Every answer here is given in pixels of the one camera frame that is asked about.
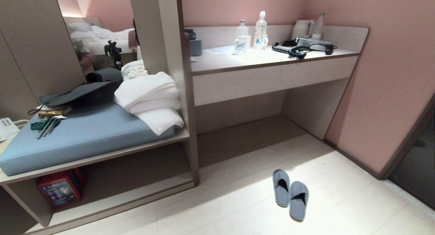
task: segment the mirror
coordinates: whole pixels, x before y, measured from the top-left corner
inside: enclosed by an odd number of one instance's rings
[[[130,0],[57,0],[84,74],[137,59]]]

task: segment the white bedding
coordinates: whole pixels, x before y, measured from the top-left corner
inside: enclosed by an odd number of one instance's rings
[[[74,30],[70,37],[72,40],[82,40],[84,48],[88,49],[95,55],[105,55],[104,46],[108,45],[108,41],[112,40],[116,42],[116,47],[121,48],[121,53],[132,53],[133,51],[128,47],[128,33],[134,29],[126,29],[120,32],[112,32],[107,29],[100,28],[98,26],[84,26],[84,23],[79,23],[77,27],[76,23],[68,24],[72,30]]]

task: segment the gray slipper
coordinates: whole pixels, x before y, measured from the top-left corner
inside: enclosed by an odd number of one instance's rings
[[[284,170],[275,170],[272,177],[276,203],[281,207],[289,206],[289,175]]]
[[[303,221],[308,203],[308,188],[302,182],[295,181],[290,187],[290,216]]]

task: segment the camera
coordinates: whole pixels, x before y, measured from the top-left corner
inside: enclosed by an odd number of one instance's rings
[[[122,62],[121,62],[121,54],[122,52],[121,48],[116,47],[116,41],[109,40],[107,41],[109,43],[108,45],[104,46],[104,52],[106,55],[113,58],[114,61],[114,68],[121,70]]]

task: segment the baseboard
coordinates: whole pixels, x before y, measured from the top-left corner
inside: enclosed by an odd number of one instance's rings
[[[329,145],[330,147],[334,148],[337,152],[343,154],[346,158],[348,158],[350,161],[354,162],[356,165],[358,165],[360,168],[362,168],[363,170],[365,170],[367,173],[369,173],[370,175],[372,175],[374,178],[381,180],[382,176],[379,175],[379,173],[376,173],[374,170],[372,170],[370,167],[368,167],[367,165],[361,163],[358,159],[355,159],[353,156],[351,156],[349,153],[343,151],[342,149],[340,149],[335,143],[331,142],[328,139],[323,139],[323,142],[325,142],[327,145]]]

